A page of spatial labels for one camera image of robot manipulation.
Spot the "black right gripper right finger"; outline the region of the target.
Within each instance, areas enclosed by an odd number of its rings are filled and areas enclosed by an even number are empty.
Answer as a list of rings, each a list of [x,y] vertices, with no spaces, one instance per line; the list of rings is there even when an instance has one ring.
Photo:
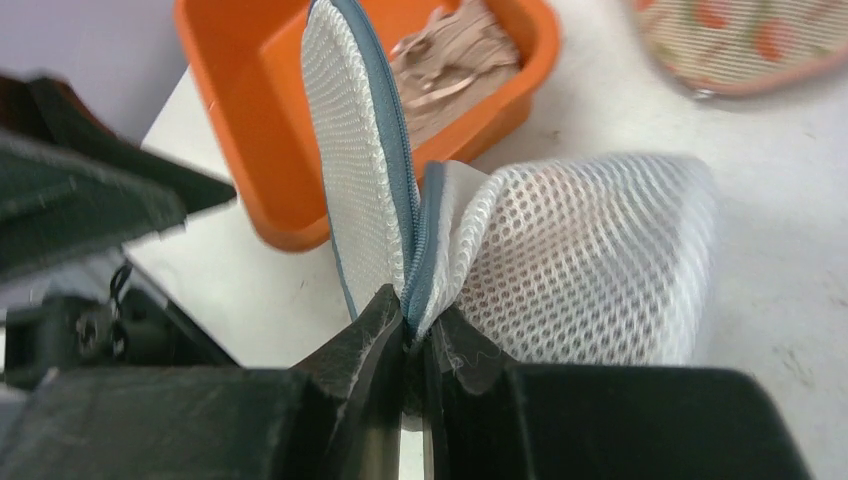
[[[506,368],[515,360],[452,306],[423,343],[427,479],[521,479],[524,454]]]

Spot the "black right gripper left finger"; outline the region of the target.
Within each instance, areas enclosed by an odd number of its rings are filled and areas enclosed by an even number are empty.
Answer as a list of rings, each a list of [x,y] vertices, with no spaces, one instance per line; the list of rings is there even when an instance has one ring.
[[[294,366],[306,377],[291,436],[301,479],[399,475],[405,323],[390,285],[345,329]]]

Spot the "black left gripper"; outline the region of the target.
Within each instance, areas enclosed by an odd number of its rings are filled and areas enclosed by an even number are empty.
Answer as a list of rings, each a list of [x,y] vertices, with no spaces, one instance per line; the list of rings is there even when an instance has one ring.
[[[27,87],[52,139],[77,153],[2,131],[2,281],[166,230],[187,212],[237,197],[232,184],[115,134],[69,84],[40,77]],[[12,309],[1,328],[1,380],[15,388],[34,388],[52,371],[236,363],[129,264],[113,272],[105,299],[50,294]]]

